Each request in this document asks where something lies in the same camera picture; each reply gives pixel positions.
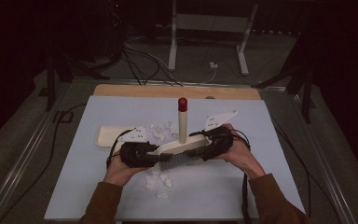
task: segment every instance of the person's left hand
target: person's left hand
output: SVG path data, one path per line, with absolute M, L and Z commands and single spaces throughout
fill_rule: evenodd
M 147 167 L 130 168 L 121 161 L 119 153 L 120 151 L 115 153 L 114 157 L 112 158 L 112 162 L 107 168 L 103 182 L 124 187 L 130 181 L 133 175 L 146 170 Z

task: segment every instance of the brown sleeve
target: brown sleeve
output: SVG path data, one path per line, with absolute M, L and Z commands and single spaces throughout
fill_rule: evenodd
M 81 224 L 113 223 L 120 202 L 122 187 L 100 182 L 92 194 Z
M 307 215 L 284 198 L 272 174 L 251 179 L 249 185 L 255 196 L 260 223 L 312 223 Z

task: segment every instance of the gray floor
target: gray floor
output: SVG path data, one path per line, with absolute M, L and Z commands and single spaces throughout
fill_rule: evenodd
M 177 67 L 172 73 L 164 75 L 161 71 L 150 79 L 147 84 L 167 85 L 167 76 L 171 76 L 182 85 L 202 86 L 235 86 L 249 88 L 250 84 L 264 81 L 279 73 L 290 48 L 296 39 L 288 35 L 251 35 L 245 50 L 250 74 L 243 77 L 238 66 L 235 44 L 239 39 L 233 36 L 225 41 L 212 45 L 179 46 Z M 128 48 L 135 48 L 158 57 L 163 62 L 168 61 L 170 39 L 159 37 L 154 41 L 142 37 L 130 37 Z M 146 74 L 153 74 L 156 64 L 144 57 L 129 54 L 131 59 Z M 216 62 L 217 69 L 210 69 L 209 62 Z M 130 83 L 137 84 L 128 64 L 120 61 L 110 69 L 103 71 L 103 75 L 111 77 L 103 83 Z M 338 128 L 334 117 L 328 110 L 317 87 L 312 89 L 312 109 L 310 110 L 311 124 L 305 124 L 298 115 L 300 103 L 295 95 L 287 95 L 283 90 L 288 79 L 277 82 L 273 87 L 260 91 L 268 110 L 273 118 L 281 125 L 284 132 L 293 143 L 299 157 L 304 161 L 308 170 L 315 177 L 308 189 L 304 168 L 301 166 L 295 153 L 281 138 L 282 148 L 296 181 L 300 198 L 309 211 L 311 202 L 311 217 L 314 223 L 339 223 L 335 209 L 341 218 L 341 223 L 358 223 L 358 163 L 351 153 L 351 149 Z M 25 148 L 35 144 L 33 158 L 27 164 L 24 173 L 19 174 L 18 186 L 12 192 L 5 212 L 28 186 L 36 179 L 48 162 L 53 134 L 56 123 L 46 126 L 45 132 L 35 139 L 33 134 L 38 129 L 41 120 L 51 122 L 49 113 L 45 112 L 47 99 L 39 97 L 40 89 L 46 87 L 46 74 L 42 73 L 35 78 L 36 90 L 22 104 L 21 108 L 0 131 L 0 187 L 3 186 L 6 176 Z M 58 102 L 53 108 L 67 110 L 74 105 L 87 102 L 99 80 L 78 74 L 71 84 L 63 84 L 59 89 Z M 48 206 L 49 198 L 54 190 L 66 153 L 75 136 L 77 125 L 81 119 L 84 107 L 74 110 L 74 119 L 71 123 L 60 124 L 55 144 L 53 160 L 41 179 L 28 191 L 27 194 L 14 206 L 2 223 L 55 223 L 46 221 L 43 216 Z M 328 166 L 322 167 L 320 160 L 325 159 Z M 326 169 L 333 174 L 326 176 Z M 335 201 L 342 197 L 345 201 Z M 348 208 L 341 214 L 342 207 Z

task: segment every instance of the wooden board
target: wooden board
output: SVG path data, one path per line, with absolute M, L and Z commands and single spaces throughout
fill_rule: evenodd
M 95 88 L 94 95 L 260 100 L 260 94 L 256 89 L 223 87 L 171 87 L 101 84 Z

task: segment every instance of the hand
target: hand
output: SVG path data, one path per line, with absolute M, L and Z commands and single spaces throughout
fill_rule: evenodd
M 124 162 L 121 161 L 119 151 L 115 153 L 112 158 L 112 162 L 107 168 L 106 175 L 103 182 L 114 184 L 117 186 L 124 187 L 131 179 L 133 175 L 147 168 L 130 168 Z
M 234 130 L 234 127 L 231 124 L 224 124 L 222 126 Z M 231 162 L 231 164 L 244 171 L 249 179 L 254 179 L 266 174 L 263 167 L 255 159 L 249 148 L 238 138 L 234 138 L 234 143 L 228 152 L 217 156 L 215 159 Z

